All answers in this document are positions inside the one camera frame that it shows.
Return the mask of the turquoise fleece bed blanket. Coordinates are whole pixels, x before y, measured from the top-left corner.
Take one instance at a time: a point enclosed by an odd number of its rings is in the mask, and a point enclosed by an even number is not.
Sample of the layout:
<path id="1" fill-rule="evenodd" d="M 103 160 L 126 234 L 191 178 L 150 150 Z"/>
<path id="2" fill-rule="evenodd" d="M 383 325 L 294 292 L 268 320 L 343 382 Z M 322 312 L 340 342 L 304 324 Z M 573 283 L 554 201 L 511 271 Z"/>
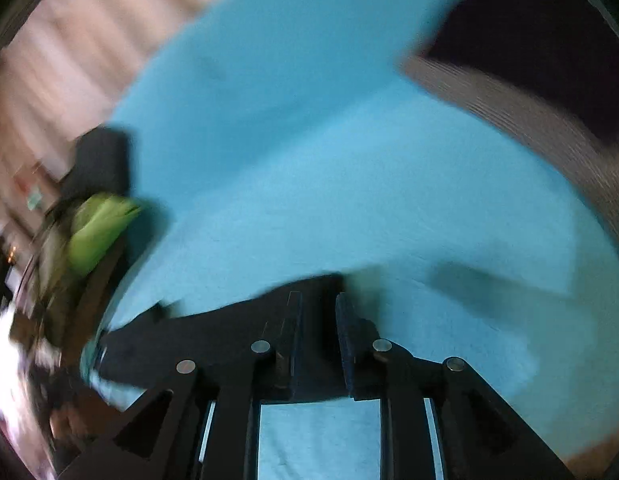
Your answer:
<path id="1" fill-rule="evenodd" d="M 619 254 L 568 180 L 405 78 L 449 0 L 220 0 L 111 118 L 137 261 L 106 326 L 323 272 L 415 356 L 469 362 L 560 456 L 619 428 Z"/>

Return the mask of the beige striped curtain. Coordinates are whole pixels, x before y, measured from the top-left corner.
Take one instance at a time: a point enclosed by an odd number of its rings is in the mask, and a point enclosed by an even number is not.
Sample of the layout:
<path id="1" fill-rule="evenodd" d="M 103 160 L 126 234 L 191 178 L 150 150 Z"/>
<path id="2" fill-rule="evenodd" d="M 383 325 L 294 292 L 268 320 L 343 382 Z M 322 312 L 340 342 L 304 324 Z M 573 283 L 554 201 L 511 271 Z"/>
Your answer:
<path id="1" fill-rule="evenodd" d="M 0 49 L 0 189 L 42 165 L 55 179 L 71 143 L 112 113 L 152 53 L 214 0 L 42 0 Z"/>

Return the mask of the dark purple pillow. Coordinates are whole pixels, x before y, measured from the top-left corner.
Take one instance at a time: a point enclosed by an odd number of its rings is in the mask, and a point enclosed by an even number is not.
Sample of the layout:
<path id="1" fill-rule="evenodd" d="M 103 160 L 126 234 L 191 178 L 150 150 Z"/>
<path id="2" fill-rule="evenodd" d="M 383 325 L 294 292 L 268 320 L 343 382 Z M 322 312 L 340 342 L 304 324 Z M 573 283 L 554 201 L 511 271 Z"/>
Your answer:
<path id="1" fill-rule="evenodd" d="M 460 0 L 424 54 L 507 81 L 619 143 L 619 38 L 587 0 Z"/>

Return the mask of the lime green puffer jacket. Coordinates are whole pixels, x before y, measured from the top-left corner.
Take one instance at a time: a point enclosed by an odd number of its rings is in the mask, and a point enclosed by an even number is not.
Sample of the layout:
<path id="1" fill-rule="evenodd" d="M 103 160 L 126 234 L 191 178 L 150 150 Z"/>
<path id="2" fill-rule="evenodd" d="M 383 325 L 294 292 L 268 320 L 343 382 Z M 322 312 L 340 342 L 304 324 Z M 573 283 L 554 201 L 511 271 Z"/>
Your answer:
<path id="1" fill-rule="evenodd" d="M 89 274 L 139 212 L 134 200 L 97 193 L 64 200 L 47 215 L 37 244 L 35 315 L 54 346 L 63 345 Z"/>

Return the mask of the black puffer jacket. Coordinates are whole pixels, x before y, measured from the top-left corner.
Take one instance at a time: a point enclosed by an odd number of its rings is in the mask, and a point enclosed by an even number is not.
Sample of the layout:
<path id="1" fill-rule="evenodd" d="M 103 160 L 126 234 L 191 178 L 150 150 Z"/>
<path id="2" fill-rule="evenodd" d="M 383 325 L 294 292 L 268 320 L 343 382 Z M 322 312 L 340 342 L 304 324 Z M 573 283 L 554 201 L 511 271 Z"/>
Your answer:
<path id="1" fill-rule="evenodd" d="M 74 165 L 60 184 L 62 200 L 110 193 L 127 196 L 131 187 L 131 142 L 116 128 L 100 126 L 75 143 Z"/>

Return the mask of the black pants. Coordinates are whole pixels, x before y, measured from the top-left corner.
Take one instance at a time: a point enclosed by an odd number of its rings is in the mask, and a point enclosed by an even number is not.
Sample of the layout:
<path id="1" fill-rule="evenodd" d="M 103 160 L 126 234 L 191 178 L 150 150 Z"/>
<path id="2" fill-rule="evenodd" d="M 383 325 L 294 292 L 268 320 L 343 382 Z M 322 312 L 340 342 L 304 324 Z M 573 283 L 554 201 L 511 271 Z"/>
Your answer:
<path id="1" fill-rule="evenodd" d="M 203 368 L 237 361 L 258 340 L 282 352 L 296 403 L 347 396 L 350 342 L 359 349 L 377 339 L 377 327 L 355 312 L 341 274 L 283 284 L 264 294 L 194 315 L 172 315 L 155 304 L 96 342 L 94 371 L 108 382 L 149 389 L 183 360 Z"/>

